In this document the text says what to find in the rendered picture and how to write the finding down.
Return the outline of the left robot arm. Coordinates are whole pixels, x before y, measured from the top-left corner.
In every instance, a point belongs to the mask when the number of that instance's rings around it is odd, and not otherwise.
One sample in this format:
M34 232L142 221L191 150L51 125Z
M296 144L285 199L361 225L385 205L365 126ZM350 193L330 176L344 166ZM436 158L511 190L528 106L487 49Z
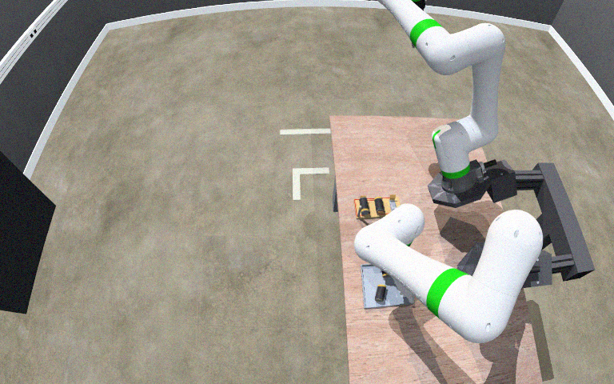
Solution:
M357 233L358 257L396 279L465 340L497 338L528 274L540 272L533 266L543 246L538 221L522 210L495 218L471 276L408 247L424 229L425 217L413 204L398 207Z

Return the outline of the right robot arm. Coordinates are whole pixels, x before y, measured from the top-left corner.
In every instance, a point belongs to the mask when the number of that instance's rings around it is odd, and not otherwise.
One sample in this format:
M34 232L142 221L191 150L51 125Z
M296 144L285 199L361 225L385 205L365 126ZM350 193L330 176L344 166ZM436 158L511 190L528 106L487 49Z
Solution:
M485 163L469 161L468 154L494 141L498 134L497 102L504 35L489 23L450 34L414 3L420 0L377 1L400 23L433 71L451 75L472 66L470 115L439 126L432 133L443 190L451 194L465 192L475 182L484 182L484 168L496 165L496 159Z

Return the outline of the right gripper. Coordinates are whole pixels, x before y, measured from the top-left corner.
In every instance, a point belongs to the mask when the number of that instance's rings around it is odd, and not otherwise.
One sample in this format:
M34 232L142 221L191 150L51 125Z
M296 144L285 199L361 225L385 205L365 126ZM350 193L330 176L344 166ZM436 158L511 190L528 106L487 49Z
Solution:
M418 1L418 2L414 2L414 3L415 3L415 4L416 4L418 7L420 7L422 10L424 10L424 8L425 8L425 2L426 2L426 1L427 1L427 0L420 0L420 1Z

